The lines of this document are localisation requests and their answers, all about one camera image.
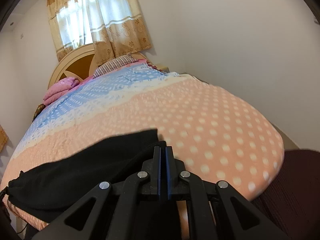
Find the dark red cloth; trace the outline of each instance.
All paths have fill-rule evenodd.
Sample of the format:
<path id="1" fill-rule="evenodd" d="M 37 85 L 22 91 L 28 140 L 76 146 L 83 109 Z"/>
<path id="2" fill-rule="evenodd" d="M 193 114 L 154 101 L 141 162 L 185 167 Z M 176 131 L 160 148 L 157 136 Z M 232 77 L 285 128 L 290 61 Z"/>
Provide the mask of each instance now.
<path id="1" fill-rule="evenodd" d="M 320 153 L 284 154 L 279 174 L 252 203 L 291 239 L 320 239 Z"/>

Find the pillow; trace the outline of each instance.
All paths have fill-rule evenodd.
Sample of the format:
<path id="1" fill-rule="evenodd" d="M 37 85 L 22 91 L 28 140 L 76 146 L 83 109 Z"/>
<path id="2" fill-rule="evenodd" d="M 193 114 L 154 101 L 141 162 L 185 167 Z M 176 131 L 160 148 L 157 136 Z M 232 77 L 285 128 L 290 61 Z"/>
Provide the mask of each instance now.
<path id="1" fill-rule="evenodd" d="M 44 104 L 45 106 L 48 106 L 48 105 L 50 105 L 50 104 L 53 103 L 54 101 L 58 100 L 60 97 L 62 97 L 63 95 L 65 95 L 65 94 L 68 93 L 68 92 L 69 92 L 68 89 L 67 89 L 67 90 L 63 90 L 63 91 L 61 91 L 61 92 L 58 92 L 58 93 L 54 94 L 53 96 L 50 96 L 49 98 L 47 98 L 47 99 L 43 102 L 43 104 Z"/>
<path id="2" fill-rule="evenodd" d="M 139 60 L 129 56 L 129 55 L 123 55 L 120 57 L 117 57 L 115 59 L 112 59 L 105 64 L 101 65 L 96 69 L 96 71 L 93 74 L 93 78 L 97 78 L 99 76 L 102 76 L 104 74 L 107 74 L 113 70 L 116 70 L 117 68 L 120 68 L 122 66 L 125 66 L 130 63 L 138 62 Z"/>
<path id="3" fill-rule="evenodd" d="M 92 79 L 93 79 L 93 75 L 87 77 L 85 80 L 82 80 L 78 86 L 70 89 L 70 90 L 68 91 L 68 93 L 78 90 L 81 86 L 87 84 L 87 83 L 88 83 L 90 80 L 92 80 Z"/>
<path id="4" fill-rule="evenodd" d="M 75 77 L 66 77 L 53 84 L 44 95 L 43 100 L 47 100 L 49 97 L 64 90 L 70 90 L 76 87 L 80 83 Z"/>

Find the pink polka dot blanket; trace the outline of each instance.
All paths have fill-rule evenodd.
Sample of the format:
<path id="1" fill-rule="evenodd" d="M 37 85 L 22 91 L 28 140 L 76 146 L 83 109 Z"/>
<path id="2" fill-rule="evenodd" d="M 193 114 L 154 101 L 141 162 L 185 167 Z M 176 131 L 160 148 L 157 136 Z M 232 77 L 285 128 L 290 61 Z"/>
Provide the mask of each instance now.
<path id="1" fill-rule="evenodd" d="M 141 63 L 100 76 L 49 105 L 17 146 L 0 190 L 43 163 L 69 157 L 114 135 L 158 128 L 175 158 L 203 180 L 227 180 L 247 199 L 278 173 L 282 138 L 254 107 L 190 75 L 161 73 Z M 47 223 L 13 206 L 41 230 Z M 187 219 L 179 205 L 182 230 Z"/>

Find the metal screw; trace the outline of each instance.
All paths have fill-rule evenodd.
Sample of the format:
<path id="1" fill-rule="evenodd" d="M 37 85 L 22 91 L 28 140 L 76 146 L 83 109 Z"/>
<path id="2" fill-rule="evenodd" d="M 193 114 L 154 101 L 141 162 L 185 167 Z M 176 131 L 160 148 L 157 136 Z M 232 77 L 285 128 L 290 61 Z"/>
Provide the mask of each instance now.
<path id="1" fill-rule="evenodd" d="M 138 172 L 138 177 L 139 178 L 145 178 L 146 176 L 148 176 L 148 173 L 145 171 L 139 171 Z"/>
<path id="2" fill-rule="evenodd" d="M 229 186 L 229 184 L 228 184 L 228 182 L 222 180 L 222 181 L 219 181 L 218 186 L 219 186 L 220 188 L 226 188 L 226 187 Z"/>
<path id="3" fill-rule="evenodd" d="M 101 182 L 101 183 L 99 184 L 99 187 L 100 187 L 101 189 L 107 189 L 109 186 L 110 186 L 110 184 L 109 184 L 108 182 L 106 182 L 106 181 Z"/>
<path id="4" fill-rule="evenodd" d="M 180 175 L 181 175 L 181 177 L 183 177 L 183 178 L 188 178 L 188 177 L 190 177 L 190 172 L 189 172 L 189 171 L 182 171 L 182 172 L 180 173 Z"/>

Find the beige floral curtain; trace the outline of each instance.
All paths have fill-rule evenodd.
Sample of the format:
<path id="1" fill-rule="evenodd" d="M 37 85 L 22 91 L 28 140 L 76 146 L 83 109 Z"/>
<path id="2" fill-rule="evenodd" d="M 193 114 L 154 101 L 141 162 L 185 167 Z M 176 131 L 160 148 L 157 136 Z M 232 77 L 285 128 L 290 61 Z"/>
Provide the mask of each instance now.
<path id="1" fill-rule="evenodd" d="M 58 60 L 93 43 L 97 65 L 151 48 L 137 0 L 47 0 Z"/>
<path id="2" fill-rule="evenodd" d="M 8 141 L 8 136 L 0 125 L 0 152 L 2 151 L 5 143 Z"/>

